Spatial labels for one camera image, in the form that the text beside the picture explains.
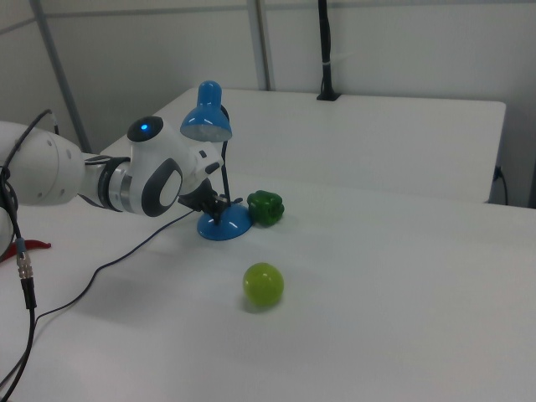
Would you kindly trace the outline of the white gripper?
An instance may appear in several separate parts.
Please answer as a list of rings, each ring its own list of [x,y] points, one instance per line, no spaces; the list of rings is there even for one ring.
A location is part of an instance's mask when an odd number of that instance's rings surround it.
[[[178,202],[193,211],[208,214],[215,224],[220,223],[223,209],[241,204],[244,200],[231,199],[225,194],[218,196],[211,182],[205,180],[222,165],[220,152],[212,142],[188,147],[186,157],[182,160],[182,195],[178,196]]]

